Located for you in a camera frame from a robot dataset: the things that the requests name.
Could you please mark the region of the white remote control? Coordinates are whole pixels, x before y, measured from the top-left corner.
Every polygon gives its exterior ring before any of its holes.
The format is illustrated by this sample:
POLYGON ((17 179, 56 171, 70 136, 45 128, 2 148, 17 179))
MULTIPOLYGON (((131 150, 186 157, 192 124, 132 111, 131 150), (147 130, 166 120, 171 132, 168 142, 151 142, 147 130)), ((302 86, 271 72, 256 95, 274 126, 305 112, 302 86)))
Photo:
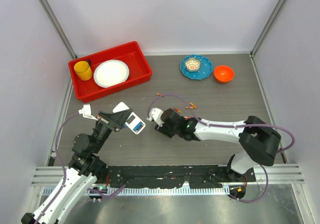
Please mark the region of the white remote control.
MULTIPOLYGON (((117 113, 120 111, 128 111, 130 108, 124 103, 124 102, 120 102, 118 105, 116 105, 112 112, 113 113, 117 113)), ((129 128, 134 134, 138 135, 142 132, 142 130, 145 128, 146 124, 144 123, 144 127, 142 129, 139 130, 139 132, 134 132, 134 127, 139 123, 139 122, 143 122, 143 120, 138 117, 133 111, 131 112, 131 114, 129 115, 128 119, 126 120, 126 122, 124 123, 126 125, 127 128, 129 128)))

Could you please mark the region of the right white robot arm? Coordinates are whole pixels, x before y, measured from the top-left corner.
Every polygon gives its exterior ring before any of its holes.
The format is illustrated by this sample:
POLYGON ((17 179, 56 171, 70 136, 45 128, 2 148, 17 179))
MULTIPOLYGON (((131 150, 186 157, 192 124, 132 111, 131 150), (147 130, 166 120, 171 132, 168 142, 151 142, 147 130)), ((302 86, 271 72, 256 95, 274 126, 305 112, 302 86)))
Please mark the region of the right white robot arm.
POLYGON ((172 138, 178 135, 186 141, 222 141, 239 144, 243 150, 231 156, 225 174, 233 182, 257 166, 271 167, 275 162, 281 135, 256 116, 236 122, 210 121, 204 118, 185 118, 175 110, 152 108, 148 120, 155 129, 172 138))

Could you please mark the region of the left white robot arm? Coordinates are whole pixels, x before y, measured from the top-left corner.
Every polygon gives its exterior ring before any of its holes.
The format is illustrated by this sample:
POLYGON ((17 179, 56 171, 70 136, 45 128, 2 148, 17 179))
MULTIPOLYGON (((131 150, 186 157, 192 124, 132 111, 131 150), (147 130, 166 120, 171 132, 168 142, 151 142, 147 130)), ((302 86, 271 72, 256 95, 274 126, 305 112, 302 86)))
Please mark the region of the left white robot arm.
POLYGON ((71 210, 94 183, 102 183, 108 174, 107 164, 98 152, 112 132, 119 132, 133 113, 125 109, 115 113, 100 111, 92 134, 80 133, 73 140, 73 155, 62 165, 63 177, 45 202, 32 213, 25 213, 23 224, 63 224, 71 210))

